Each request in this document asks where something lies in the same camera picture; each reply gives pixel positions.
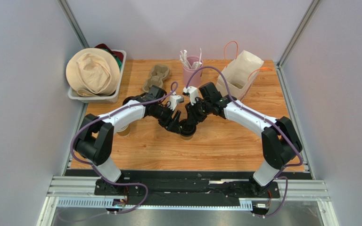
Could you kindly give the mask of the brown paper cup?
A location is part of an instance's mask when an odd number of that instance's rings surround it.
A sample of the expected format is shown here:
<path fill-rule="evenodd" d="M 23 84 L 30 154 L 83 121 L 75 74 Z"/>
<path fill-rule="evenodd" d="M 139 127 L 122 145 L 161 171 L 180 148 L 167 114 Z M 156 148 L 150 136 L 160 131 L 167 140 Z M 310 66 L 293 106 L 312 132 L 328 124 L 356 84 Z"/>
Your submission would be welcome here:
<path fill-rule="evenodd" d="M 193 135 L 188 135 L 188 136 L 180 135 L 180 137 L 181 137 L 183 140 L 191 140 L 191 139 L 193 138 Z"/>

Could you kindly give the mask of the white paper takeout bag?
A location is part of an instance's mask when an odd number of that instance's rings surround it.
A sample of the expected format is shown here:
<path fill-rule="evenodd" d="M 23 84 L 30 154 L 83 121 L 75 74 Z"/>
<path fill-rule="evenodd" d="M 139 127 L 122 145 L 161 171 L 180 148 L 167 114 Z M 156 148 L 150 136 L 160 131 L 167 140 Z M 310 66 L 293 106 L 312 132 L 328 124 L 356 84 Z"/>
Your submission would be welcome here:
<path fill-rule="evenodd" d="M 264 67 L 264 61 L 256 55 L 243 50 L 239 53 L 238 43 L 234 40 L 228 42 L 223 49 L 223 56 L 226 56 L 226 48 L 229 44 L 236 44 L 236 56 L 222 70 L 222 76 L 218 77 L 216 88 L 222 96 L 229 93 L 242 101 L 251 89 L 257 75 L 261 71 L 272 71 L 269 67 Z"/>

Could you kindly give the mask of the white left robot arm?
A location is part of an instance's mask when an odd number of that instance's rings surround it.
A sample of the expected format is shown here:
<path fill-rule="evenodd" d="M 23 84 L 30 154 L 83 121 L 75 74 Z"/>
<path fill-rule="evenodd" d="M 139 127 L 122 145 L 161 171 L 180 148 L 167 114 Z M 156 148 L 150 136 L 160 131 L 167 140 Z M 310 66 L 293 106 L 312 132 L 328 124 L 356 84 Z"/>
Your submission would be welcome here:
<path fill-rule="evenodd" d="M 157 118 L 165 128 L 171 129 L 180 114 L 175 108 L 183 101 L 184 98 L 174 91 L 167 93 L 152 86 L 148 92 L 126 98 L 123 106 L 116 110 L 99 116 L 88 114 L 71 141 L 71 154 L 83 157 L 83 163 L 91 165 L 107 187 L 118 194 L 124 175 L 111 159 L 114 134 L 146 116 Z"/>

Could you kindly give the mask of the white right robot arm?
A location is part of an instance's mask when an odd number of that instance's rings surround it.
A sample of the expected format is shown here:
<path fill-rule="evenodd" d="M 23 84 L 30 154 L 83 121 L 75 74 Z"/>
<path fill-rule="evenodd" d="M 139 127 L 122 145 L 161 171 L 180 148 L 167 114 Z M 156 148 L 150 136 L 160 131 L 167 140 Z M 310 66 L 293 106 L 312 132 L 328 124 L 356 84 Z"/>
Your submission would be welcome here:
<path fill-rule="evenodd" d="M 270 117 L 234 97 L 222 96 L 212 82 L 199 88 L 185 87 L 183 94 L 190 98 L 190 103 L 185 106 L 187 118 L 180 122 L 182 136 L 194 135 L 197 125 L 213 114 L 242 125 L 262 139 L 264 161 L 248 184 L 253 196 L 264 194 L 269 184 L 303 149 L 291 119 Z"/>

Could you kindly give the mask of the black plastic cup lid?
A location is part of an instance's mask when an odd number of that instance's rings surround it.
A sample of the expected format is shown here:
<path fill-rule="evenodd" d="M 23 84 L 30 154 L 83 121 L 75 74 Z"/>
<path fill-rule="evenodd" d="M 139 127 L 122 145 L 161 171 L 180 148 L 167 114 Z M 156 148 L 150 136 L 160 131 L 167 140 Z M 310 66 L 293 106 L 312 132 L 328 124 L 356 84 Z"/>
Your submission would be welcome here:
<path fill-rule="evenodd" d="M 195 134 L 197 127 L 195 124 L 188 124 L 187 120 L 181 120 L 180 125 L 180 135 L 183 137 L 191 137 Z"/>

